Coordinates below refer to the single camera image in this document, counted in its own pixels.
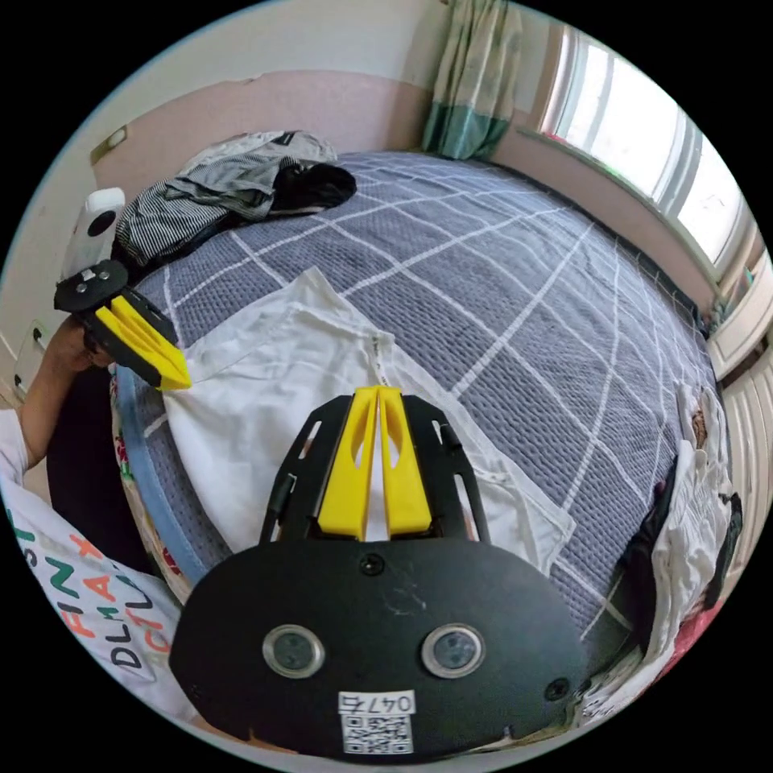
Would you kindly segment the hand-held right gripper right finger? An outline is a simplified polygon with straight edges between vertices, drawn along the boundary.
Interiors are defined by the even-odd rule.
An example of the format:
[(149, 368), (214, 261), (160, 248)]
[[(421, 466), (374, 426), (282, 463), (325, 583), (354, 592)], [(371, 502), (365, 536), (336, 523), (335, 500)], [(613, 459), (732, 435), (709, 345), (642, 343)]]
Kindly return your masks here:
[(432, 516), (402, 393), (381, 386), (378, 402), (387, 532), (391, 539), (422, 535), (429, 531)]

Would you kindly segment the person's left hand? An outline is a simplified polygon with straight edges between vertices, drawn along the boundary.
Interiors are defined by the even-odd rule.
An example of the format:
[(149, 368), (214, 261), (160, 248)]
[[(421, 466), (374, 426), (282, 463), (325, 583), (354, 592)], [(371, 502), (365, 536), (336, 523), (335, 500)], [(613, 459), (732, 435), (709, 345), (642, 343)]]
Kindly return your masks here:
[(58, 375), (75, 375), (91, 368), (105, 369), (114, 359), (96, 344), (89, 342), (85, 327), (68, 316), (48, 341), (43, 367)]

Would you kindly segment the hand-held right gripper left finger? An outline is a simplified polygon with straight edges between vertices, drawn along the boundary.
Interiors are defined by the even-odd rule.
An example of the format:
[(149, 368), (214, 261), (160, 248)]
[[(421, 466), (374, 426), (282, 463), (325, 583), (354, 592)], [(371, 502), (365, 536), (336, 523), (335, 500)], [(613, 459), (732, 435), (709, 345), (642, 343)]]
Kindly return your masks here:
[(377, 408), (376, 387), (353, 394), (318, 513), (328, 537), (365, 539)]

